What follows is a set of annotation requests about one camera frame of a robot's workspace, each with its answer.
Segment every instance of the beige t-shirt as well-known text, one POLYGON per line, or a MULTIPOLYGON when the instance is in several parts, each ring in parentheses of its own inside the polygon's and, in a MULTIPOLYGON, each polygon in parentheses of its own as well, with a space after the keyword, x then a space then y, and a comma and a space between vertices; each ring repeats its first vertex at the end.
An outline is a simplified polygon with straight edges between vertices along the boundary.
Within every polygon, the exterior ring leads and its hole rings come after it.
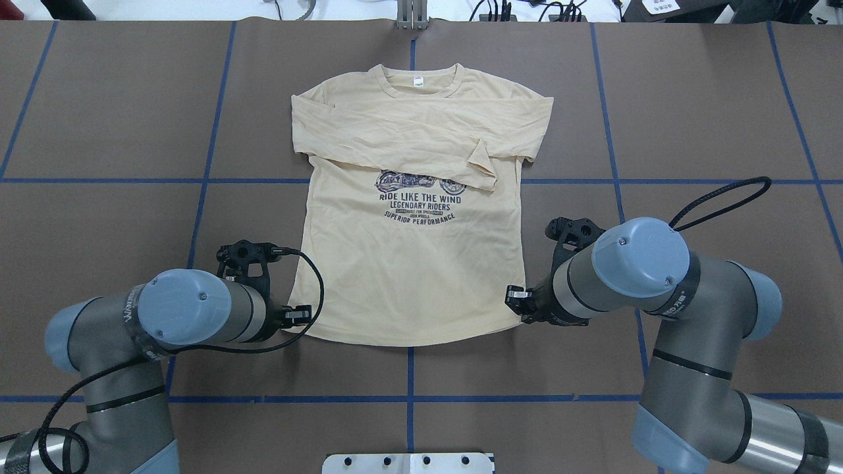
MULTIPOLYGON (((552 98, 459 64, 378 65, 292 102, 293 146, 314 166, 302 251, 325 280, 309 335, 422 346, 519 323, 503 300, 524 285, 521 164, 552 98)), ((289 304, 318 297, 300 262, 289 304)))

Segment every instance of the printed graphic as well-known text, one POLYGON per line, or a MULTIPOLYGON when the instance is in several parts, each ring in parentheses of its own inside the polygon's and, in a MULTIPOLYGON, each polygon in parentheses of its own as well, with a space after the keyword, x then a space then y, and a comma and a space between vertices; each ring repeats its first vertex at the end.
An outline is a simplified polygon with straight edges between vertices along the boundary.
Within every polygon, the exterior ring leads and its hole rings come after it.
POLYGON ((374 184, 378 191, 398 191, 406 187, 433 187, 436 178, 424 175, 411 175, 409 173, 396 173, 395 171, 381 171, 378 182, 374 184))
POLYGON ((439 180, 445 194, 430 191, 400 191, 406 188, 432 188, 437 178, 424 175, 410 175, 395 171, 381 171, 375 181, 380 201, 389 203, 384 217, 402 224, 437 225, 454 220, 454 211, 462 203, 465 185, 453 180, 439 180))
POLYGON ((452 180, 440 180, 439 185, 451 196, 459 196, 465 191, 465 185, 452 180))

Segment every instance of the neckline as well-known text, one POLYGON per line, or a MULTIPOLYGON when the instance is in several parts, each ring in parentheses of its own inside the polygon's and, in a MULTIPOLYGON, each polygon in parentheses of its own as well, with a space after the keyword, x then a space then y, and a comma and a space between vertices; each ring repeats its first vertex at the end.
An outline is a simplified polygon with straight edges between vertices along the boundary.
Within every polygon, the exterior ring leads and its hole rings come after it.
POLYGON ((403 69, 392 69, 390 67, 386 67, 383 64, 379 64, 372 69, 369 69, 369 72, 373 73, 375 78, 378 80, 380 87, 384 90, 385 93, 391 95, 392 97, 399 98, 399 97, 448 97, 449 95, 456 92, 459 86, 463 83, 463 76, 464 76, 465 68, 462 64, 456 63, 451 67, 446 67, 444 69, 436 69, 432 71, 406 71, 403 69), (449 74, 454 75, 454 80, 451 81, 446 87, 434 92, 433 94, 412 94, 409 92, 404 92, 402 90, 398 90, 389 82, 386 78, 386 75, 389 74, 391 76, 445 76, 449 74))

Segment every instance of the folded sleeve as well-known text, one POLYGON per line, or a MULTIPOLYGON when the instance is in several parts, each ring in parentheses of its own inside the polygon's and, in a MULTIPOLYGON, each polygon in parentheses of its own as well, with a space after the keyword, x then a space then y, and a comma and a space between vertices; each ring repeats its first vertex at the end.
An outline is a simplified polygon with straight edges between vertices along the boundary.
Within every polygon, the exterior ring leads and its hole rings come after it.
POLYGON ((293 148, 323 159, 379 170, 430 175, 493 191, 497 177, 487 144, 471 133, 437 127, 425 117, 395 116, 385 111, 407 106, 336 107, 313 91, 294 95, 293 148))

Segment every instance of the blue tape line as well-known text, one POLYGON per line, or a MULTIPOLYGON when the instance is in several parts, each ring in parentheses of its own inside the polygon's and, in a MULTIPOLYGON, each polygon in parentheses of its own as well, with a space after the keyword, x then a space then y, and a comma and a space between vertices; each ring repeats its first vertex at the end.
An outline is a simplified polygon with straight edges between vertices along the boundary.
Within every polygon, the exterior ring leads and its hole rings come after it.
MULTIPOLYGON (((597 29, 594 23, 589 23, 591 29, 591 46, 594 53, 594 67, 597 72, 597 85, 600 90, 600 107, 603 109, 603 125, 606 131, 606 144, 609 147, 609 163, 612 167, 612 181, 615 185, 615 201, 618 206, 618 217, 620 223, 626 222, 626 215, 624 214, 623 196, 620 194, 620 176, 618 175, 618 164, 615 161, 615 145, 612 141, 612 127, 609 124, 609 106, 606 104, 606 90, 603 83, 603 71, 600 66, 600 50, 597 44, 597 29)), ((647 361, 647 344, 644 341, 644 327, 641 321, 641 312, 635 311, 636 324, 638 327, 638 351, 641 355, 641 368, 644 378, 647 377, 650 366, 647 361)))
POLYGON ((237 31, 237 22, 231 22, 231 32, 228 34, 228 50, 225 53, 225 65, 223 66, 223 77, 220 79, 219 94, 217 95, 217 111, 213 117, 211 129, 211 142, 208 144, 208 155, 205 162, 205 175, 202 177, 202 189, 199 192, 199 204, 196 205, 196 220, 193 222, 193 235, 191 236, 191 251, 187 256, 187 268, 193 268, 193 261, 196 257, 196 238, 199 235, 199 224, 202 221, 202 211, 205 207, 205 195, 207 194, 208 182, 211 177, 211 166, 213 164, 213 151, 217 145, 217 131, 219 130, 219 117, 223 113, 223 100, 225 99, 225 84, 228 80, 228 66, 231 64, 231 51, 234 48, 234 34, 237 31))
POLYGON ((35 86, 38 84, 38 78, 40 78, 41 70, 44 69, 44 62, 46 62, 47 60, 47 53, 50 51, 52 40, 56 36, 56 28, 58 28, 58 22, 54 21, 52 28, 50 28, 50 34, 47 36, 47 42, 44 44, 44 51, 41 52, 41 59, 38 61, 38 67, 35 68, 35 75, 32 77, 30 89, 26 91, 26 98, 24 99, 24 104, 20 108, 20 114, 18 114, 18 121, 14 124, 14 130, 12 130, 12 137, 8 141, 8 147, 6 147, 6 154, 3 156, 3 164, 0 164, 0 179, 2 179, 3 175, 6 174, 8 161, 12 158, 14 144, 18 141, 18 133, 20 133, 20 128, 24 124, 26 110, 30 107, 32 95, 35 93, 35 86))
POLYGON ((776 45, 776 35, 773 33, 773 23, 770 21, 767 22, 767 34, 770 36, 770 46, 773 49, 773 57, 776 59, 776 68, 779 71, 779 79, 781 80, 781 87, 784 89, 785 97, 787 98, 787 106, 790 107, 791 115, 793 116, 793 123, 796 124, 796 131, 799 134, 799 141, 802 142, 802 150, 805 152, 805 159, 808 161, 808 167, 811 169, 811 175, 813 176, 813 182, 817 187, 817 193, 819 194, 819 200, 823 204, 823 211, 825 212, 825 219, 829 223, 829 228, 831 229, 831 237, 835 241, 835 246, 837 247, 837 256, 840 258, 840 261, 843 262, 843 245, 840 244, 840 235, 837 233, 837 226, 835 225, 834 219, 831 217, 831 211, 829 209, 829 204, 825 200, 825 193, 823 192, 823 185, 819 180, 819 174, 817 173, 817 166, 813 162, 813 157, 811 156, 811 148, 808 146, 808 140, 805 139, 805 132, 802 129, 802 123, 799 121, 799 114, 796 112, 796 106, 793 104, 793 97, 791 97, 790 88, 787 86, 787 79, 785 78, 785 70, 781 66, 781 58, 779 57, 779 48, 776 45))
POLYGON ((416 348, 407 348, 407 452, 415 452, 416 430, 413 426, 415 422, 415 406, 413 405, 416 398, 416 348))
MULTIPOLYGON (((621 185, 725 185, 743 178, 730 179, 659 179, 619 178, 621 185)), ((3 178, 8 184, 202 184, 202 178, 3 178)), ((208 178, 208 184, 219 185, 291 185, 308 184, 310 178, 208 178)), ((816 180, 773 180, 776 185, 814 186, 816 180)), ((843 185, 843 180, 819 180, 823 185, 843 185)), ((525 178, 523 185, 612 185, 610 178, 525 178)))
POLYGON ((618 204, 618 215, 620 222, 626 221, 624 215, 624 207, 620 197, 620 177, 618 176, 618 164, 615 162, 615 145, 612 142, 612 128, 609 125, 609 107, 606 105, 606 91, 603 84, 603 71, 600 66, 600 50, 597 46, 597 30, 594 28, 594 23, 589 23, 591 28, 591 46, 594 53, 594 68, 597 72, 597 85, 600 91, 600 107, 603 109, 603 127, 606 131, 606 145, 609 148, 609 164, 612 167, 612 183, 615 185, 615 200, 618 204))
POLYGON ((416 70, 416 40, 418 37, 410 40, 410 70, 416 70))
MULTIPOLYGON (((843 400, 841 392, 755 393, 767 400, 843 400)), ((54 403, 59 396, 0 395, 0 403, 54 403)), ((170 396, 171 403, 605 403, 638 402, 638 394, 619 395, 343 395, 343 396, 170 396)), ((82 403, 72 396, 70 403, 82 403)))
POLYGON ((650 373, 650 361, 647 357, 647 342, 644 340, 644 323, 641 321, 641 311, 636 308, 635 321, 638 326, 638 352, 641 355, 641 369, 644 372, 644 378, 650 373))
MULTIPOLYGON (((0 395, 0 403, 56 403, 61 398, 58 395, 0 395)), ((82 403, 82 396, 74 395, 67 399, 68 403, 82 403)))
POLYGON ((406 403, 396 396, 171 396, 171 403, 406 403))
POLYGON ((4 178, 18 184, 200 184, 201 178, 4 178))
POLYGON ((175 373, 175 356, 169 358, 167 361, 167 378, 164 381, 164 393, 169 397, 169 392, 173 388, 173 374, 175 373))
POLYGON ((843 400, 843 393, 756 393, 755 396, 767 400, 843 400))

